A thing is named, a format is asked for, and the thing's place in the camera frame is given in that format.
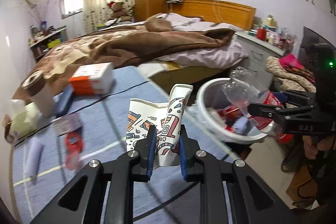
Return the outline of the person's right hand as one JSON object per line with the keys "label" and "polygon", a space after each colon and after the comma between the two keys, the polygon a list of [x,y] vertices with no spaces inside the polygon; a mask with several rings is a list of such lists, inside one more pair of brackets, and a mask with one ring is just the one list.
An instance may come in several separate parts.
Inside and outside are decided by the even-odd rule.
{"label": "person's right hand", "polygon": [[320,140],[317,144],[314,143],[311,136],[303,136],[302,140],[305,156],[309,160],[314,160],[319,151],[335,149],[335,136],[328,136],[327,138]]}

